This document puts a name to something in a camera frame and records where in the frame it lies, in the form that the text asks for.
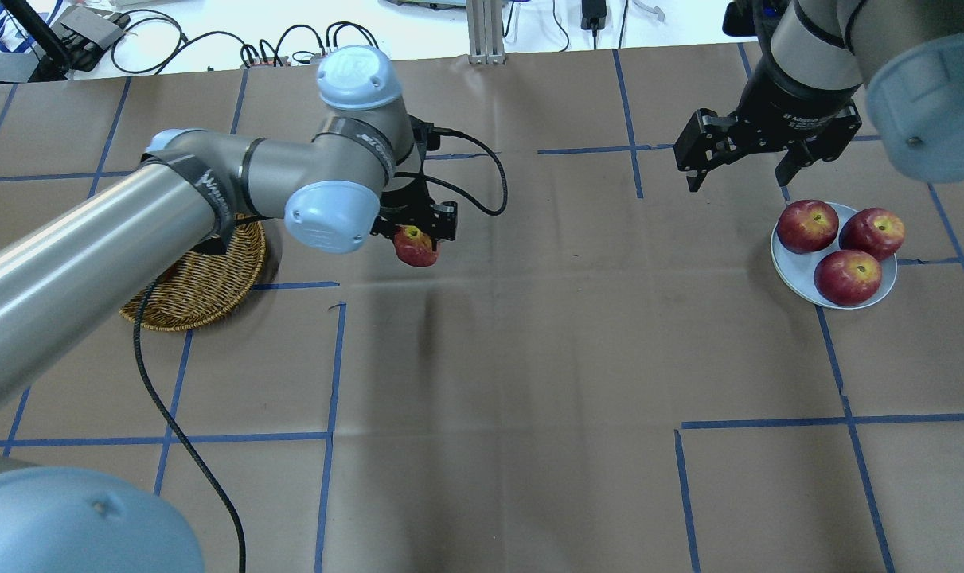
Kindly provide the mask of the red apple with yellow top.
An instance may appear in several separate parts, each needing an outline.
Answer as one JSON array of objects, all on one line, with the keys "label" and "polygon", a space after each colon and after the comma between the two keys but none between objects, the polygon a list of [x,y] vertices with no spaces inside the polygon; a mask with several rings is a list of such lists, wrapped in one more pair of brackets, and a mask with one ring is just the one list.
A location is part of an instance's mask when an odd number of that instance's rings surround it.
[{"label": "red apple with yellow top", "polygon": [[435,240],[415,225],[398,225],[392,243],[397,259],[408,266],[433,266],[440,256]]}]

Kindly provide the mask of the red apple on plate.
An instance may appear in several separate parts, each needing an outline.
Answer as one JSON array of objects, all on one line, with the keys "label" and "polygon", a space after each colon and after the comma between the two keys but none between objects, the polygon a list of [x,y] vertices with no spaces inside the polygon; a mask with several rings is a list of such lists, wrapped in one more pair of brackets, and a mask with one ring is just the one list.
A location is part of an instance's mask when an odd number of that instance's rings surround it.
[{"label": "red apple on plate", "polygon": [[892,211],[871,207],[853,214],[843,224],[841,249],[860,250],[882,262],[890,259],[905,241],[905,224]]},{"label": "red apple on plate", "polygon": [[836,210],[828,203],[799,200],[784,208],[775,231],[786,250],[808,254],[831,246],[838,234],[839,222]]},{"label": "red apple on plate", "polygon": [[881,263],[866,251],[839,250],[816,266],[813,282],[818,293],[839,307],[856,307],[878,293],[884,279]]}]

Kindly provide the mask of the light blue plate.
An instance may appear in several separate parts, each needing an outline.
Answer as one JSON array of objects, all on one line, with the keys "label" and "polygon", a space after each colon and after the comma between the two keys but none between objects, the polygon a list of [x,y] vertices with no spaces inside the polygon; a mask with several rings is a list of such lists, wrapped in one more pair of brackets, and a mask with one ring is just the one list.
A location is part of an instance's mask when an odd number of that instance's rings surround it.
[{"label": "light blue plate", "polygon": [[778,276],[799,297],[825,308],[860,309],[892,290],[904,241],[905,224],[892,211],[808,199],[781,212],[770,250]]}]

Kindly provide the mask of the woven wicker basket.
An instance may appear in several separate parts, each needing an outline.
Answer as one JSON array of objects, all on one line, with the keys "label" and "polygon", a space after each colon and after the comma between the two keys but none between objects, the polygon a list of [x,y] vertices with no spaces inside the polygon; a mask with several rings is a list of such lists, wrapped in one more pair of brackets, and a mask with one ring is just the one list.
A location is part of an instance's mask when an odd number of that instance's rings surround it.
[{"label": "woven wicker basket", "polygon": [[188,251],[160,275],[141,315],[151,331],[186,331],[218,322],[246,299],[268,257],[263,222],[239,218],[222,255]]}]

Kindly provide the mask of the aluminium frame post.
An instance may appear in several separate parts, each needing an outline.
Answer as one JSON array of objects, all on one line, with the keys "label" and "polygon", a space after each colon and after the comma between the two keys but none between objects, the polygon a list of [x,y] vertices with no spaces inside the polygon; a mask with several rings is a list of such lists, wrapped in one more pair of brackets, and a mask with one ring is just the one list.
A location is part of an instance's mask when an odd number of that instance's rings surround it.
[{"label": "aluminium frame post", "polygon": [[503,5],[503,1],[466,1],[467,59],[470,64],[501,65],[505,63]]}]

